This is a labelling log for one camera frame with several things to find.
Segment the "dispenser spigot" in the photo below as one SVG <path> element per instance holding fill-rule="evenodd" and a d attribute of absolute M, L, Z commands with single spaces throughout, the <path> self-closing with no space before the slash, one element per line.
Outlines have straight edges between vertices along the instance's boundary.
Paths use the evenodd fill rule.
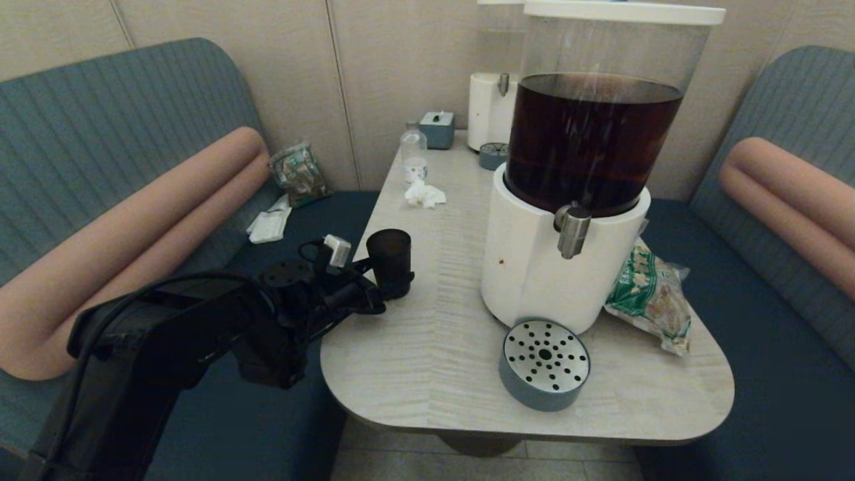
<path fill-rule="evenodd" d="M 504 97 L 508 93 L 508 87 L 510 87 L 510 75 L 501 74 L 498 77 L 498 94 Z"/>
<path fill-rule="evenodd" d="M 558 250 L 561 257 L 571 259 L 582 252 L 591 212 L 573 203 L 565 205 L 555 213 L 555 230 L 558 231 Z"/>

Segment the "black cable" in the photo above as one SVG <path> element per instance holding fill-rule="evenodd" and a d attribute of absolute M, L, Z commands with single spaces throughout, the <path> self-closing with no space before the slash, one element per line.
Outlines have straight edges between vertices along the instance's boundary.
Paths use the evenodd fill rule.
<path fill-rule="evenodd" d="M 326 307 L 326 309 L 327 309 L 327 318 L 331 318 L 331 317 L 332 317 L 332 312 L 330 311 L 329 307 Z M 332 321 L 332 322 L 330 322 L 330 323 L 328 323 L 328 324 L 324 325 L 323 327 L 321 327 L 320 329 L 318 329 L 316 332 L 314 332 L 314 333 L 311 335 L 311 337 L 309 338 L 309 343 L 314 342 L 314 341 L 315 341 L 315 340 L 317 340 L 317 339 L 320 339 L 320 338 L 321 338 L 321 337 L 323 337 L 327 332 L 329 332 L 329 331 L 333 330 L 333 328 L 334 328 L 334 327 L 336 327 L 336 326 L 338 326 L 339 324 L 341 324 L 341 322 L 342 322 L 342 321 L 344 321 L 344 320 L 345 320 L 345 318 L 341 318 L 341 319 L 340 319 L 340 320 L 338 320 L 338 321 Z"/>
<path fill-rule="evenodd" d="M 323 296 L 319 292 L 319 288 L 314 284 L 310 284 L 309 287 L 310 287 L 311 294 L 313 296 L 315 296 L 315 302 L 314 303 L 317 304 L 318 306 L 323 307 L 327 311 L 327 315 L 328 315 L 329 314 L 329 307 L 327 306 L 326 303 L 324 303 Z M 305 325 L 303 333 L 302 333 L 303 339 L 300 340 L 303 343 L 303 346 L 308 346 L 313 341 L 312 330 L 314 330 L 314 328 L 315 328 L 314 323 L 315 323 L 315 313 L 311 312 L 309 314 L 309 318 L 306 319 L 306 325 Z"/>
<path fill-rule="evenodd" d="M 314 262 L 315 262 L 315 258 L 309 258 L 309 256 L 307 256 L 306 254 L 304 254 L 304 253 L 303 253 L 303 248 L 304 248 L 304 247 L 307 247 L 307 246 L 315 246 L 315 248 L 317 248 L 317 247 L 318 247 L 318 246 L 320 246 L 322 243 L 323 243 L 323 241 L 322 241 L 322 240 L 310 240 L 310 241 L 308 241 L 308 242 L 304 242 L 304 243 L 300 244 L 300 245 L 297 247 L 297 255 L 298 255 L 298 256 L 300 256 L 300 258 L 301 258 L 302 260 L 306 261 L 306 262 L 314 263 Z"/>
<path fill-rule="evenodd" d="M 65 437 L 71 427 L 71 421 L 74 417 L 74 409 L 77 407 L 78 397 L 80 397 L 80 388 L 83 384 L 83 375 L 86 371 L 86 365 L 89 363 L 89 358 L 91 357 L 92 351 L 94 350 L 98 340 L 101 338 L 101 335 L 104 333 L 104 331 L 107 330 L 109 325 L 112 324 L 113 321 L 115 321 L 122 314 L 122 312 L 124 312 L 125 309 L 127 309 L 128 306 L 130 306 L 134 301 L 139 300 L 148 294 L 151 294 L 156 289 L 162 288 L 169 284 L 175 284 L 177 282 L 192 280 L 201 281 L 209 279 L 227 279 L 237 282 L 244 282 L 258 288 L 258 290 L 261 291 L 268 298 L 271 305 L 271 309 L 273 310 L 274 318 L 278 317 L 279 309 L 276 305 L 276 297 L 271 292 L 270 288 L 250 277 L 242 276 L 240 274 L 230 274 L 227 272 L 204 272 L 197 274 L 187 274 L 184 276 L 170 277 L 169 279 L 153 282 L 147 286 L 142 287 L 141 289 L 138 289 L 132 294 L 128 294 L 116 306 L 110 309 L 110 311 L 103 318 L 101 323 L 96 326 L 92 335 L 89 337 L 89 339 L 86 340 L 85 344 L 80 349 L 78 362 L 74 366 L 72 391 L 68 399 L 66 400 L 65 409 L 62 413 L 62 422 L 60 423 L 60 429 L 57 431 L 56 437 L 54 438 L 54 442 L 50 445 L 50 451 L 45 457 L 45 465 L 49 465 L 50 463 L 56 463 L 56 459 L 59 457 L 59 454 L 62 450 L 62 444 L 65 441 Z"/>

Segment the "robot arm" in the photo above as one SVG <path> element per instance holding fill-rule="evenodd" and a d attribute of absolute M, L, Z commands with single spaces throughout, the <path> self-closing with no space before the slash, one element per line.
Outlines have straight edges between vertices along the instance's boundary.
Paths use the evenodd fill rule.
<path fill-rule="evenodd" d="M 310 244 L 315 259 L 270 266 L 260 282 L 174 277 L 81 313 L 68 342 L 77 364 L 20 479 L 142 479 L 180 391 L 226 352 L 244 379 L 288 389 L 303 378 L 312 340 L 352 313 L 386 310 L 384 292 L 363 277 L 367 259 L 330 268 L 340 252 Z"/>

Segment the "crumpled tissue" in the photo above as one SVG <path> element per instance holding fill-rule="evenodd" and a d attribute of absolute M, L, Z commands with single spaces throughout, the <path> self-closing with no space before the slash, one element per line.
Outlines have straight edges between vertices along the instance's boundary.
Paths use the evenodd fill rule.
<path fill-rule="evenodd" d="M 407 204 L 412 207 L 421 205 L 425 209 L 433 209 L 437 204 L 445 203 L 445 193 L 434 186 L 425 184 L 425 181 L 416 179 L 413 185 L 404 194 Z"/>

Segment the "white napkin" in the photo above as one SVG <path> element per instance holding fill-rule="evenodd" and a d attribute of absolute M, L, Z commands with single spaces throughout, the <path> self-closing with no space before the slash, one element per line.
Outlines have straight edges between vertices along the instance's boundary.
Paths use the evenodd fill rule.
<path fill-rule="evenodd" d="M 288 194 L 280 197 L 266 212 L 259 212 L 246 233 L 250 236 L 253 244 L 280 241 L 285 234 L 285 226 L 291 215 L 291 206 L 288 204 Z"/>
<path fill-rule="evenodd" d="M 413 185 L 404 194 L 407 204 L 417 207 L 421 205 L 425 209 L 433 209 L 437 204 L 445 203 L 445 193 L 434 186 L 425 184 L 421 179 L 415 179 Z"/>

